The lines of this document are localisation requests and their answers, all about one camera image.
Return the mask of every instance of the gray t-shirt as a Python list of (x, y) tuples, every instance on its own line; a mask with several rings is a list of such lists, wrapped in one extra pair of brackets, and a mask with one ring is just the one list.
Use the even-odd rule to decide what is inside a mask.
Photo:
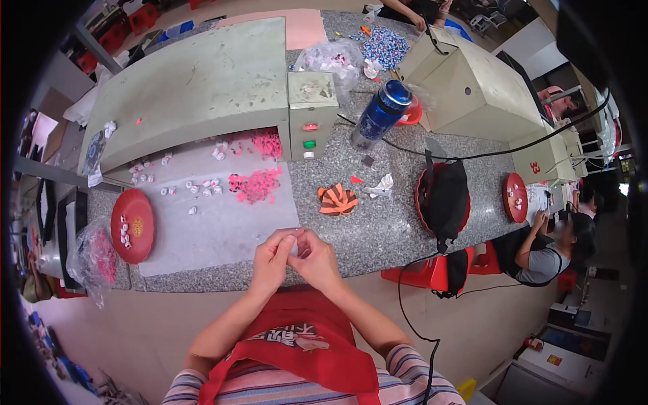
[[(562, 267), (558, 268), (561, 264), (558, 255), (548, 248), (555, 250), (558, 255), (561, 256)], [(515, 278), (518, 281), (524, 281), (527, 283), (545, 283), (551, 280), (557, 273), (561, 273), (565, 270), (567, 266), (569, 266), (569, 261), (569, 259), (560, 253), (558, 245), (556, 245), (555, 242), (552, 242), (542, 250), (529, 252), (529, 268), (523, 268), (520, 270)]]

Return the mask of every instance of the work table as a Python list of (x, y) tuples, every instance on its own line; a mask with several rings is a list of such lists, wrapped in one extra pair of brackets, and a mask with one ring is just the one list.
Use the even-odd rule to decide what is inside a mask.
[[(338, 37), (335, 32), (343, 36), (356, 34), (363, 18), (361, 14), (348, 12), (322, 11), (321, 15), (330, 40)], [(388, 27), (408, 40), (417, 37), (414, 26), (398, 21), (378, 17), (375, 26)], [(299, 52), (286, 52), (288, 66), (294, 64)], [(383, 82), (390, 79), (389, 73), (384, 71), (378, 77)], [(341, 105), (341, 113), (357, 121), (380, 85), (363, 77), (351, 93), (351, 100)], [(423, 156), (402, 152), (386, 143), (378, 143), (368, 153), (357, 152), (349, 144), (351, 129), (350, 124), (338, 119), (321, 159), (288, 163), (301, 225), (313, 229), (335, 247), (342, 277), (402, 266), (435, 253), (435, 238), (425, 230), (414, 204), (416, 182), (425, 168)], [(507, 144), (496, 141), (426, 132), (420, 125), (394, 127), (386, 138), (399, 146), (420, 152), (426, 148), (425, 139), (432, 138), (433, 143), (438, 144), (433, 152), (446, 153), (448, 156), (469, 156), (508, 149)], [(366, 154), (375, 160), (371, 168), (361, 162)], [(511, 156), (473, 159), (465, 161), (464, 165), (470, 191), (470, 218), (457, 240), (453, 244), (448, 243), (448, 252), (485, 242), (520, 227), (506, 217), (502, 202), (503, 181), (514, 171)], [(363, 187), (375, 187), (387, 173), (391, 173), (394, 179), (392, 197), (372, 199), (362, 192)], [(362, 179), (364, 183), (352, 184), (351, 176)], [(327, 216), (319, 212), (318, 188), (336, 183), (342, 183), (344, 189), (353, 190), (360, 200), (349, 216)], [(139, 291), (233, 291), (248, 287), (253, 261), (146, 278), (139, 274), (137, 266), (129, 267), (129, 284)], [(302, 278), (289, 271), (285, 285), (300, 283), (303, 283)], [(122, 284), (115, 287), (130, 287)]]

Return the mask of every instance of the yellow sticker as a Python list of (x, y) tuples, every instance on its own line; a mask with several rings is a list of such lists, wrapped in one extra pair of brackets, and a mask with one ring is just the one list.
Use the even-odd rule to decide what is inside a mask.
[(133, 230), (133, 235), (136, 237), (142, 236), (142, 232), (144, 231), (144, 224), (142, 223), (142, 218), (137, 217), (135, 219), (135, 222), (133, 222), (133, 225), (131, 226), (131, 229)]
[(551, 363), (553, 365), (560, 365), (561, 361), (562, 361), (562, 358), (560, 358), (558, 356), (554, 356), (553, 354), (551, 356), (549, 356), (549, 358), (547, 359), (547, 363)]

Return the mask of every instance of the black drawstring bag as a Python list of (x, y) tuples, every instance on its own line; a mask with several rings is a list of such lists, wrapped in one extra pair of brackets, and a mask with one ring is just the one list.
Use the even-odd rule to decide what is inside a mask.
[(468, 207), (468, 178), (463, 162), (457, 160), (434, 168), (430, 151), (425, 151), (427, 169), (419, 179), (417, 205), (421, 218), (437, 239), (437, 250), (444, 254), (457, 238)]
[(452, 252), (446, 256), (448, 267), (448, 291), (432, 290), (439, 298), (455, 297), (466, 284), (468, 277), (468, 252), (466, 249)]

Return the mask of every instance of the black apron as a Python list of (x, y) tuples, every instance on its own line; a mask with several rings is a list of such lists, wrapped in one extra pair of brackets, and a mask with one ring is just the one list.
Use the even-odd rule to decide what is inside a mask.
[[(518, 251), (522, 247), (522, 244), (524, 243), (524, 241), (526, 240), (526, 238), (529, 236), (530, 233), (531, 233), (531, 227), (527, 225), (521, 229), (518, 229), (517, 231), (507, 233), (506, 235), (500, 236), (499, 238), (493, 239), (491, 241), (493, 248), (495, 249), (495, 254), (497, 255), (497, 263), (502, 273), (506, 273), (515, 279), (515, 276), (522, 271), (522, 268), (519, 267), (518, 264), (515, 262), (515, 256), (517, 255)], [(533, 243), (531, 243), (531, 251), (546, 249), (547, 245), (552, 242), (554, 242), (553, 239), (539, 233), (535, 236)], [(547, 248), (547, 249), (551, 250), (558, 256), (559, 267), (556, 274), (550, 280), (545, 281), (544, 283), (529, 283), (527, 281), (518, 280), (520, 284), (524, 284), (530, 287), (544, 287), (546, 285), (549, 285), (549, 283), (552, 282), (552, 280), (556, 278), (558, 274), (561, 273), (562, 256), (554, 249), (551, 248)]]
[[(418, 15), (421, 15), (422, 12), (425, 11), (425, 18), (428, 20), (428, 23), (434, 24), (434, 21), (439, 16), (439, 7), (441, 5), (434, 0), (412, 0), (409, 4), (406, 4), (406, 6)], [(380, 9), (378, 17), (395, 19), (396, 21), (412, 25), (411, 20), (407, 16), (404, 16), (393, 8), (387, 6), (383, 6)]]

